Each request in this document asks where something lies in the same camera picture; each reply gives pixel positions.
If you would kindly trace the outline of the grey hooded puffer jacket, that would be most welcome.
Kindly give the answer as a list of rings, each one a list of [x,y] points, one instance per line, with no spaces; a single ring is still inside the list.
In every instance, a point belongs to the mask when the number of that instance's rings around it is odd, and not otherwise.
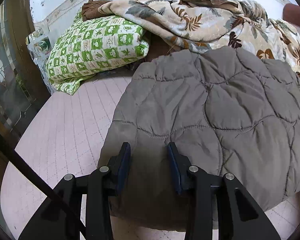
[[[98,161],[131,147],[129,176],[110,213],[185,230],[188,207],[171,182],[166,147],[193,165],[233,173],[263,210],[300,191],[300,78],[289,64],[224,46],[141,64],[121,96]]]

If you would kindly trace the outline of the black pole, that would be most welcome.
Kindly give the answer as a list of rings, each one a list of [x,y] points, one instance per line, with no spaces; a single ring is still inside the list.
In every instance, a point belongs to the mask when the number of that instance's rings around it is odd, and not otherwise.
[[[86,227],[79,218],[76,218],[69,205],[62,200],[61,197],[53,191],[53,189],[34,172],[34,170],[24,161],[24,159],[6,143],[5,139],[0,134],[0,151],[4,156],[23,174],[34,186],[36,186],[42,193],[44,193],[50,200],[58,204],[59,208],[63,210],[70,218],[77,223],[79,231],[86,236]]]

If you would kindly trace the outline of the dark wooden glass-door wardrobe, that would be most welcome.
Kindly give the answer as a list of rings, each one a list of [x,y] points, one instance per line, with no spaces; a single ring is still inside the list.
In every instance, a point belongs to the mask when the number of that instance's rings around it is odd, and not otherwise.
[[[26,45],[34,31],[30,0],[0,3],[0,134],[31,166],[40,129],[32,122],[50,97]],[[18,237],[43,195],[0,151],[0,229]]]

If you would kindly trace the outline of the green white patterned pillow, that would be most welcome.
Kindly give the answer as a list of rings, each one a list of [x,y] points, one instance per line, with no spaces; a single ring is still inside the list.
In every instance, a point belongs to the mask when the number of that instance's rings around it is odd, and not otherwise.
[[[145,29],[120,16],[84,21],[77,15],[57,39],[45,68],[51,86],[73,95],[82,81],[147,56]]]

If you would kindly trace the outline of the leaf-patterned beige blanket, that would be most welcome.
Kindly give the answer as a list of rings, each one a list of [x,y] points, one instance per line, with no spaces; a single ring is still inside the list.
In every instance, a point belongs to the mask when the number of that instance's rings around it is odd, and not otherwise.
[[[174,48],[204,53],[222,46],[243,48],[261,59],[288,63],[300,74],[300,35],[290,23],[269,18],[251,0],[89,0],[83,20],[120,16]]]

